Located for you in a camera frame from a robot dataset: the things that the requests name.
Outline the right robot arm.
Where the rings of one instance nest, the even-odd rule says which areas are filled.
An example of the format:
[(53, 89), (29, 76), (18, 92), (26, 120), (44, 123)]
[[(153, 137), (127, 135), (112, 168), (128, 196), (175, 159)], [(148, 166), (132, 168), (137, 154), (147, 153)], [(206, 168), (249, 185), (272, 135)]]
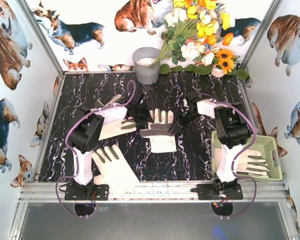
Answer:
[(221, 158), (216, 172), (220, 184), (237, 180), (238, 157), (248, 148), (247, 140), (256, 137), (256, 129), (245, 114), (241, 102), (218, 101), (206, 93), (195, 91), (185, 95), (184, 110), (178, 110), (168, 132), (179, 134), (189, 128), (189, 124), (200, 116), (215, 120), (217, 138), (221, 143)]

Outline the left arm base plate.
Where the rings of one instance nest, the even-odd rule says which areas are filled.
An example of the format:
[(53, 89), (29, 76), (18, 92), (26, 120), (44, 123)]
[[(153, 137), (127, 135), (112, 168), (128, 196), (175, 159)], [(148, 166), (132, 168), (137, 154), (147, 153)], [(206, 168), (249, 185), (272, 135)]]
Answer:
[(110, 187), (107, 184), (87, 185), (84, 187), (69, 185), (66, 187), (64, 199), (66, 201), (96, 200), (107, 201)]

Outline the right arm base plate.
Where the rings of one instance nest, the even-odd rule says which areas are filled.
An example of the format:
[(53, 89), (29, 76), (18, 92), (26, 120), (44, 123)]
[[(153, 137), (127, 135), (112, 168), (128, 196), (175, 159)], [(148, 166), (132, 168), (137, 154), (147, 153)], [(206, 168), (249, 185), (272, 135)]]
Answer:
[(199, 200), (242, 200), (244, 198), (241, 186), (226, 191), (216, 190), (212, 184), (198, 184), (194, 191)]

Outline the work glove with grey band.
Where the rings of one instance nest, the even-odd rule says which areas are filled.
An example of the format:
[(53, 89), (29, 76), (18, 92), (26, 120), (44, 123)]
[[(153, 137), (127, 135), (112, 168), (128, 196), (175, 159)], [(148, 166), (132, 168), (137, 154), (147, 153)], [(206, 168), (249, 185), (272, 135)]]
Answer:
[(238, 156), (237, 175), (269, 178), (267, 160), (257, 150), (248, 149)]

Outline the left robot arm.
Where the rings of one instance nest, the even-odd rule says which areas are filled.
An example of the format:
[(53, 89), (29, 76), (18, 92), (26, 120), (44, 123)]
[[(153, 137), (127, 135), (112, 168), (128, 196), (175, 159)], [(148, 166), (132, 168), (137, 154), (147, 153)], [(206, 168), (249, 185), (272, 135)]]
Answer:
[(76, 184), (86, 186), (92, 181), (92, 152), (106, 126), (128, 120), (140, 125), (150, 119), (145, 97), (144, 93), (136, 91), (128, 98), (120, 97), (107, 106), (92, 109), (82, 106), (76, 110), (65, 136), (65, 144), (73, 153), (73, 179)]

